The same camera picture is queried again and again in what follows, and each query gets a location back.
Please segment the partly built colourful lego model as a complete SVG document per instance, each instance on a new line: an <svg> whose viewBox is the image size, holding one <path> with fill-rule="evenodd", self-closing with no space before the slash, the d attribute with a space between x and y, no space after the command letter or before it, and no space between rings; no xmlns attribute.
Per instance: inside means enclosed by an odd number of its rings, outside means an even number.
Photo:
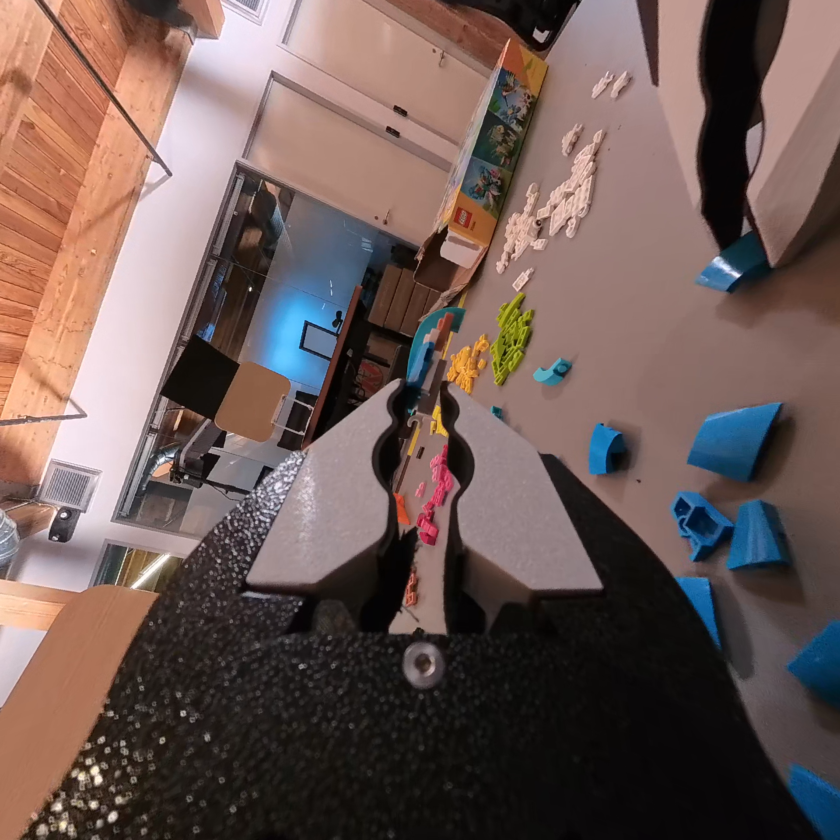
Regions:
<svg viewBox="0 0 840 840"><path fill-rule="evenodd" d="M431 416L443 381L448 340L459 331L465 315L462 307L446 307L432 311L420 321L406 369L408 427L419 426L422 417Z"/></svg>

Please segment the black metal rod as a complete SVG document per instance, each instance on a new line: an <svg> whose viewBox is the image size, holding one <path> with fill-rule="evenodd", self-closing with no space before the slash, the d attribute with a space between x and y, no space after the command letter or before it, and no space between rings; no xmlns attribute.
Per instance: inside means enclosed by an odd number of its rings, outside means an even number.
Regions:
<svg viewBox="0 0 840 840"><path fill-rule="evenodd" d="M62 407L60 413L52 414L25 414L21 416L14 416L1 419L1 428L27 426L35 424L52 424L66 421L73 421L77 419L87 419L86 413L81 407L73 401Z"/></svg>
<svg viewBox="0 0 840 840"><path fill-rule="evenodd" d="M47 18L52 28L58 33L62 40L66 43L71 53L78 59L81 66L87 71L89 76L93 79L100 91L107 97L111 105L116 109L119 116L129 125L136 138L142 143L145 148L147 156L153 163L162 168L162 171L167 177L173 177L172 169L163 160L159 152L156 150L152 142L144 135L138 124L134 121L121 101L117 98L111 90L109 84L103 79L98 69L91 63L89 58L79 47L76 40L70 34L70 31L60 21L58 15L52 10L46 1L35 1L36 6Z"/></svg>

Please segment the colourful lego set box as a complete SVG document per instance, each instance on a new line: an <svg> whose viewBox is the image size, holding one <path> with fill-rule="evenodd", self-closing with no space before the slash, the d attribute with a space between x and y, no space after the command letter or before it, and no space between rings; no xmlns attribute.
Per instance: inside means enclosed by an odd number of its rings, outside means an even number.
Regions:
<svg viewBox="0 0 840 840"><path fill-rule="evenodd" d="M444 293L485 256L508 195L548 66L510 39L481 94L449 173L414 279Z"/></svg>

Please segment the group of large blue lego pieces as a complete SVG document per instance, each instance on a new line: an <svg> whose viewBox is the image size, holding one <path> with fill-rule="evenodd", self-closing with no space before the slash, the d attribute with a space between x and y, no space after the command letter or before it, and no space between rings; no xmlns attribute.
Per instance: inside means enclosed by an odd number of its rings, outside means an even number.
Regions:
<svg viewBox="0 0 840 840"><path fill-rule="evenodd" d="M675 584L677 606L688 608L689 625L700 623L706 628L701 635L701 653L712 653L713 659L724 664L729 651L732 663L742 669L747 679L751 667L751 647L747 638L749 624L755 619L760 647L767 648L765 665L782 666L792 660L776 675L759 676L759 687L747 689L748 707L758 716L760 711L770 712L770 722L759 723L759 735L770 735L770 724L783 724L788 732L793 750L793 736L805 734L805 699L809 708L819 718L814 725L831 728L835 736L808 736L806 758L818 758L816 747L827 747L828 759L819 759L817 769L834 767L838 774L838 455L828 458L827 466L819 466L812 458L807 465L816 467L814 475L809 470L793 470L794 479L816 478L817 486L801 486L780 490L780 498L770 501L759 499L760 490L769 489L760 476L766 463L770 473L778 478L780 487L782 455L792 442L793 416L786 413L782 403L772 402L714 413L704 419L700 430L689 447L689 466L699 467L718 478L735 483L757 480L740 503L733 523L719 509L719 502L712 504L709 493L680 490L672 514L679 535L689 545L692 561L708 560L717 555L726 543L728 571L709 575L679 576ZM632 453L627 448L636 443L635 431L622 430L610 424L598 423L587 443L587 469L591 476L615 475L631 464ZM771 495L779 496L770 488ZM785 631L792 640L776 639L775 633ZM770 652L770 642L782 641L781 653ZM782 721L783 700L790 700L794 721L792 730ZM740 759L724 759L722 748L712 750L712 771L701 781L722 781L724 770L735 770L736 780L723 783L723 793L732 794L734 805L724 805L724 816L735 816L735 805L747 806L747 817L768 817L769 827L737 828L727 822L725 828L733 829L733 838L838 838L838 785L832 785L819 773L794 762L787 771L787 780L780 782L773 767L767 777L770 787L763 784L764 776L757 770L747 770ZM760 792L770 793L769 805L749 805L748 782L761 782Z"/></svg>

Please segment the stack of cardboard boxes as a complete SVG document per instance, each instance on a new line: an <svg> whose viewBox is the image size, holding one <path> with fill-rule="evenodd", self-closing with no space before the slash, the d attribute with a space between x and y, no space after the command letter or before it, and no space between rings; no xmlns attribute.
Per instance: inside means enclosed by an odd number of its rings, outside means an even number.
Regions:
<svg viewBox="0 0 840 840"><path fill-rule="evenodd" d="M414 336L424 315L443 292L417 282L408 268L384 267L367 320L378 328Z"/></svg>

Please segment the black dome fixture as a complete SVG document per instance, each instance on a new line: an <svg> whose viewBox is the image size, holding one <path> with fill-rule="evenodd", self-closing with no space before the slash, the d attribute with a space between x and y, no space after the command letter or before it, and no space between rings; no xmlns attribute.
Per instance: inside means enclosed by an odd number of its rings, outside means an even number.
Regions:
<svg viewBox="0 0 840 840"><path fill-rule="evenodd" d="M135 11L166 23L172 28L189 29L195 24L192 15L181 8L179 1L128 1Z"/></svg>

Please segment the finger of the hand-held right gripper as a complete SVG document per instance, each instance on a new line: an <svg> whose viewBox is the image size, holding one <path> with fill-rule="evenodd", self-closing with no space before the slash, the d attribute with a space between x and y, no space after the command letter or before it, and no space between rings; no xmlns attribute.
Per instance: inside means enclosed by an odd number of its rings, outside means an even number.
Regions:
<svg viewBox="0 0 840 840"><path fill-rule="evenodd" d="M745 90L739 2L638 1L657 89L691 205L718 249L740 236L745 203Z"/></svg>
<svg viewBox="0 0 840 840"><path fill-rule="evenodd" d="M721 246L747 217L772 267L838 219L839 3L787 2L770 64L757 51L764 2L721 4L721 117L731 167Z"/></svg>

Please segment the light wooden panel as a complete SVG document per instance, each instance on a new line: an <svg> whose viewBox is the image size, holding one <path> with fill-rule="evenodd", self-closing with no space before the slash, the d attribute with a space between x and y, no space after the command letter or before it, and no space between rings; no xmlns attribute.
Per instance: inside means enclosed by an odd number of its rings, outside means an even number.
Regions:
<svg viewBox="0 0 840 840"><path fill-rule="evenodd" d="M46 631L1 710L1 837L20 838L64 779L158 595L1 582L3 627Z"/></svg>

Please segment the white cabinet door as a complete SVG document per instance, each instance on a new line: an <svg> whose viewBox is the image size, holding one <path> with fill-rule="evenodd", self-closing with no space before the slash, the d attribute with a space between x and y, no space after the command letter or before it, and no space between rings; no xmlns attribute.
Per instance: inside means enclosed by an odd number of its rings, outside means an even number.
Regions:
<svg viewBox="0 0 840 840"><path fill-rule="evenodd" d="M350 58L412 69L466 69L486 76L510 29L489 15L443 2L293 2L280 45L334 75Z"/></svg>
<svg viewBox="0 0 840 840"><path fill-rule="evenodd" d="M315 67L302 77L289 70L272 70L251 123L243 158L248 159L275 87L302 97L335 117L373 134L440 170L455 163L459 142L427 120L416 110L399 102L380 100Z"/></svg>

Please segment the pile of pink lego pieces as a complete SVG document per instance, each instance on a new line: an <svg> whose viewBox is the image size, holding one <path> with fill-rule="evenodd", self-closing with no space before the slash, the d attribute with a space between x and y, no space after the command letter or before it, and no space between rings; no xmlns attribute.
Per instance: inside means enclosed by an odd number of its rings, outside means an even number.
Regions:
<svg viewBox="0 0 840 840"><path fill-rule="evenodd" d="M455 478L448 467L448 444L440 453L432 457L429 463L431 470L431 496L425 500L416 518L416 529L421 543L435 546L440 528L436 522L436 510L442 508L455 487Z"/></svg>

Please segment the tan and black chair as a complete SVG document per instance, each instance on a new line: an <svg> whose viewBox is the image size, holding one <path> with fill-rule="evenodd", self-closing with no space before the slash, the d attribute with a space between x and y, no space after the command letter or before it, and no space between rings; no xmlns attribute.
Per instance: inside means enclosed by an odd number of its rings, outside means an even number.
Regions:
<svg viewBox="0 0 840 840"><path fill-rule="evenodd" d="M291 389L286 376L255 362L239 363L191 337L160 394L229 434L265 443Z"/></svg>

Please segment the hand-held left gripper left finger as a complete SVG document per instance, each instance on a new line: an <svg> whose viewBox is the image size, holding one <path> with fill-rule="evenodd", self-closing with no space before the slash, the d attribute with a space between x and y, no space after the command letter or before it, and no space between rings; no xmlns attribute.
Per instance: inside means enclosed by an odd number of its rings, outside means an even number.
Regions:
<svg viewBox="0 0 840 840"><path fill-rule="evenodd" d="M413 565L413 531L400 532L392 492L408 396L394 380L309 445L249 590L339 602L362 632L389 631Z"/></svg>

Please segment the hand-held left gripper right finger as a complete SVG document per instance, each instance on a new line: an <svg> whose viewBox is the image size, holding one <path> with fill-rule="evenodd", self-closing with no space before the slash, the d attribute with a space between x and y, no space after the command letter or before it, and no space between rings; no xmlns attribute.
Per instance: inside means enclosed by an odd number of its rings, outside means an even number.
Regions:
<svg viewBox="0 0 840 840"><path fill-rule="evenodd" d="M482 634L502 610L599 595L603 583L538 450L470 395L442 385L451 502L448 634Z"/></svg>

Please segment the glass partition window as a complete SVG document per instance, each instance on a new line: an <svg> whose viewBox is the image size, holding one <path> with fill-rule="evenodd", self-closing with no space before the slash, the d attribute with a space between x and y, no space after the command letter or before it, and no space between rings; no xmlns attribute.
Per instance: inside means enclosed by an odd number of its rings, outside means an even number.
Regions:
<svg viewBox="0 0 840 840"><path fill-rule="evenodd" d="M303 322L340 332L359 285L368 316L384 267L413 271L416 252L383 228L237 165L112 520L204 535L302 441L330 363L299 350ZM220 429L201 438L209 420L161 396L193 336L288 378L265 443Z"/></svg>

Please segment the blue curved lego slope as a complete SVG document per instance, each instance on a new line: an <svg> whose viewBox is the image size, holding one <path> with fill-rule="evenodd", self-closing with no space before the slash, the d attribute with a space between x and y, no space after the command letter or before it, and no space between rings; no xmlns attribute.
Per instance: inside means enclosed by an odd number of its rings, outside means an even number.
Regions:
<svg viewBox="0 0 840 840"><path fill-rule="evenodd" d="M750 230L720 252L695 279L698 286L733 293L772 271L760 238Z"/></svg>

